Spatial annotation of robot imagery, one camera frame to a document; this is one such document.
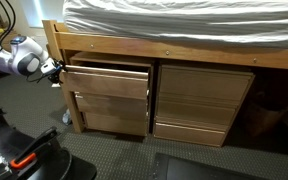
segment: wall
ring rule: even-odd
[[[25,14],[23,11],[23,7],[21,5],[21,1],[9,0],[9,2],[12,4],[16,12],[16,17],[17,17],[14,30],[16,30],[19,34],[24,35],[24,36],[45,36],[43,28],[30,28],[29,27],[27,20],[25,18]],[[3,20],[6,21],[7,17],[1,5],[0,5],[0,14]]]

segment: wooden bed frame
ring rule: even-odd
[[[63,23],[43,21],[48,39],[48,50],[53,58],[65,60],[78,51],[126,56],[231,64],[264,68],[288,69],[288,49],[261,48],[225,44],[207,44],[176,41],[100,36],[70,33]],[[72,93],[62,87],[76,132],[84,129]]]

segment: black object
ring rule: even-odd
[[[15,23],[16,23],[16,13],[15,13],[15,10],[13,8],[13,6],[11,5],[11,3],[8,1],[8,0],[5,0],[6,3],[8,4],[8,6],[10,7],[10,9],[12,10],[12,14],[13,14],[13,22],[9,21],[9,26],[7,28],[7,30],[5,31],[5,33],[3,33],[1,36],[0,36],[0,45],[2,44],[3,40],[5,39],[6,36],[8,36],[10,34],[10,32],[12,31],[12,29],[14,28],[15,26]],[[9,15],[8,15],[8,11],[4,8],[4,11],[6,13],[6,15],[8,16],[9,18]]]
[[[38,140],[29,137],[20,131],[8,126],[8,124],[0,122],[0,154],[8,161],[15,159],[21,153],[27,154],[29,150],[37,147],[36,144],[49,144],[49,139],[53,137],[56,128],[42,133]],[[72,156],[67,150],[59,148],[58,150],[50,151],[47,148],[44,152],[44,158],[39,162],[32,162],[24,169],[14,171],[12,177],[7,179],[94,179],[97,174],[96,167],[82,159]]]
[[[260,180],[263,178],[156,153],[150,180]]]
[[[53,59],[54,60],[54,64],[55,64],[55,67],[56,67],[56,71],[53,72],[47,79],[49,81],[51,81],[52,83],[63,83],[61,82],[60,80],[60,73],[62,70],[64,70],[65,72],[67,72],[67,69],[65,67],[65,62],[64,61],[60,61],[60,60],[56,60],[56,59]]]

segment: orange handle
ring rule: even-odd
[[[32,162],[36,158],[36,154],[32,153],[29,156],[27,156],[23,161],[19,162],[18,164],[15,163],[15,159],[11,161],[11,166],[15,169],[22,169],[26,165],[28,165],[30,162]]]

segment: gray carpet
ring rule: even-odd
[[[61,121],[66,110],[61,90],[50,86],[47,80],[36,84],[27,83],[21,76],[0,76],[0,107],[7,112],[10,124],[30,136],[37,137],[56,126],[62,133],[62,146],[97,166],[97,179],[147,179],[156,152],[263,178],[288,179],[288,151],[274,151],[277,146],[269,138],[260,147],[273,149],[249,146],[246,141],[252,140],[231,133],[222,148],[161,140],[152,135],[143,139],[94,131],[76,134],[72,125]],[[288,150],[283,144],[288,144],[288,139],[280,140],[277,144]]]

